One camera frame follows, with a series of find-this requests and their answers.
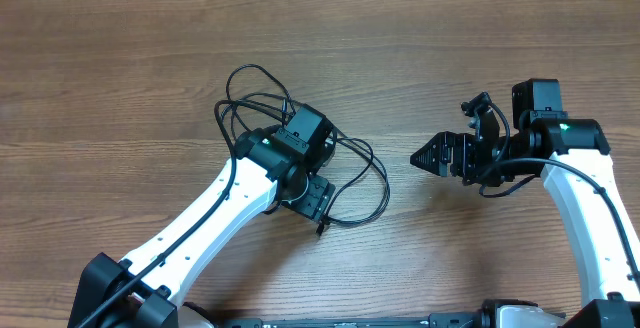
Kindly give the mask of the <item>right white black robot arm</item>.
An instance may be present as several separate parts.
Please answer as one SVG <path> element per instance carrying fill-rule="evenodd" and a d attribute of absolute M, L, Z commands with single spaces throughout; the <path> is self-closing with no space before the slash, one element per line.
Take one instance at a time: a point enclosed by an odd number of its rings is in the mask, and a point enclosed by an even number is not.
<path fill-rule="evenodd" d="M 470 133 L 437 133 L 411 165 L 458 177 L 481 190 L 541 179 L 561 216 L 580 279 L 581 309 L 571 317 L 533 302 L 487 299 L 475 312 L 432 313 L 429 327 L 636 327 L 639 238 L 617 189 L 611 148 L 594 119 L 572 119 L 555 79 L 529 79 L 511 90 L 513 118 L 486 92 L 462 103 Z"/>

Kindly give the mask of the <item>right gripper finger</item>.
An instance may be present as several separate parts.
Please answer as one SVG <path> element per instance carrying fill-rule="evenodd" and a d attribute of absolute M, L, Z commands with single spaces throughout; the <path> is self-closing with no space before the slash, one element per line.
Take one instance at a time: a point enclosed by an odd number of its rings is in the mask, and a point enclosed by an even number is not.
<path fill-rule="evenodd" d="M 447 177 L 449 175 L 448 166 L 451 163 L 451 159 L 442 158 L 441 156 L 412 155 L 410 157 L 410 163 L 434 175 Z"/>
<path fill-rule="evenodd" d="M 451 161 L 456 134 L 440 132 L 436 134 L 417 154 L 419 161 Z"/>

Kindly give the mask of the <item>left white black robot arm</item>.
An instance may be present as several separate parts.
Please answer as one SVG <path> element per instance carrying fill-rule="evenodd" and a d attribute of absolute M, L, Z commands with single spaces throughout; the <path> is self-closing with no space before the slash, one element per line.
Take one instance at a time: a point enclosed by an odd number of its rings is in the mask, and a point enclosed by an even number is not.
<path fill-rule="evenodd" d="M 318 170 L 333 155 L 334 125 L 308 105 L 228 144 L 230 158 L 206 190 L 149 241 L 83 270 L 71 327 L 206 327 L 183 304 L 199 275 L 250 220 L 288 208 L 324 227 L 333 184 Z"/>

